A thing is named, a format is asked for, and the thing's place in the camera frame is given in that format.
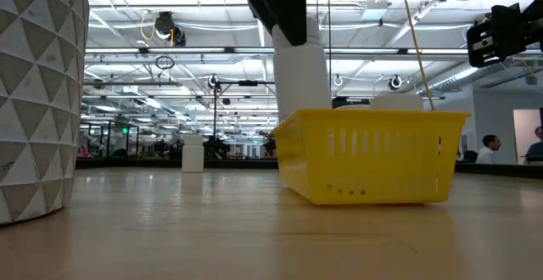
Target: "white cylinder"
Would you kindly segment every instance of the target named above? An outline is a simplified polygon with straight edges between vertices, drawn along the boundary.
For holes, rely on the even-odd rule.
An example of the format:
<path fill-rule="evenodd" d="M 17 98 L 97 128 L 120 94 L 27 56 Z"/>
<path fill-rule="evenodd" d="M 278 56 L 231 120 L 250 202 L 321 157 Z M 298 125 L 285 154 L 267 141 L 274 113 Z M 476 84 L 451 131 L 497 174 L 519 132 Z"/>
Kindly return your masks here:
<path fill-rule="evenodd" d="M 273 74 L 281 120 L 298 109 L 331 109 L 327 66 L 318 24 L 307 19 L 307 43 L 293 47 L 281 29 L 272 29 Z"/>

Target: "wooden floor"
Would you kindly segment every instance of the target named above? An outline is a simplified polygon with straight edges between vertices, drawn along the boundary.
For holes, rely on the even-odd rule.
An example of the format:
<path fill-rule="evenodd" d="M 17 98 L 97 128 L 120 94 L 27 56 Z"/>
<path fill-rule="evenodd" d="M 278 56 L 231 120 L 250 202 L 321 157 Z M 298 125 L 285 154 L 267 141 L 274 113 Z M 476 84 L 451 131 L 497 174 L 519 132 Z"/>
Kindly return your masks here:
<path fill-rule="evenodd" d="M 543 183 L 458 175 L 448 204 L 318 207 L 276 171 L 78 171 L 0 228 L 0 279 L 541 279 Z"/>

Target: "person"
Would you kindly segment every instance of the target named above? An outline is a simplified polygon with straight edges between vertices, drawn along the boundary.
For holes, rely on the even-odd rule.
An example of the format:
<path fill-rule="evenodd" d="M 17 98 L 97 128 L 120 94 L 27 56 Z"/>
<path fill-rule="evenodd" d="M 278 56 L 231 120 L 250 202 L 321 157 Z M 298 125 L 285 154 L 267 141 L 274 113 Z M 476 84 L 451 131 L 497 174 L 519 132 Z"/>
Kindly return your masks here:
<path fill-rule="evenodd" d="M 540 141 L 529 147 L 528 153 L 526 153 L 526 161 L 543 160 L 543 126 L 539 126 L 535 129 L 535 135 Z"/>
<path fill-rule="evenodd" d="M 498 151 L 501 146 L 500 138 L 496 135 L 486 135 L 483 137 L 484 147 L 479 150 L 479 155 L 477 155 L 478 164 L 487 164 L 493 165 L 494 162 L 494 152 Z"/>

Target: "man in white shirt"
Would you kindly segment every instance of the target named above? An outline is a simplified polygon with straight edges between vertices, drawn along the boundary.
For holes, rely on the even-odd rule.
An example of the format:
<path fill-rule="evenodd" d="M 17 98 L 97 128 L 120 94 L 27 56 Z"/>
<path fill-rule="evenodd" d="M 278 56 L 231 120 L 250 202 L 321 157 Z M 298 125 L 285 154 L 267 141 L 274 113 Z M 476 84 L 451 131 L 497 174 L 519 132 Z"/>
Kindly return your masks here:
<path fill-rule="evenodd" d="M 483 144 L 484 147 L 479 150 L 476 162 L 478 164 L 493 165 L 495 163 L 493 159 L 494 152 L 498 151 L 501 146 L 500 138 L 495 135 L 486 135 L 483 137 Z"/>

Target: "geometric pattern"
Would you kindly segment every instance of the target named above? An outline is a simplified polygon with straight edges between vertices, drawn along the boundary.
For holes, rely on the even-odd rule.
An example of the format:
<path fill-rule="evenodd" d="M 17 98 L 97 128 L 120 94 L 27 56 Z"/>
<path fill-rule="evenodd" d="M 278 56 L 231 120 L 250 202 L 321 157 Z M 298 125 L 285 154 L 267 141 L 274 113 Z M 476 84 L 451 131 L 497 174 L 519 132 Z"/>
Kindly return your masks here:
<path fill-rule="evenodd" d="M 0 225 L 70 200 L 88 0 L 0 0 Z"/>

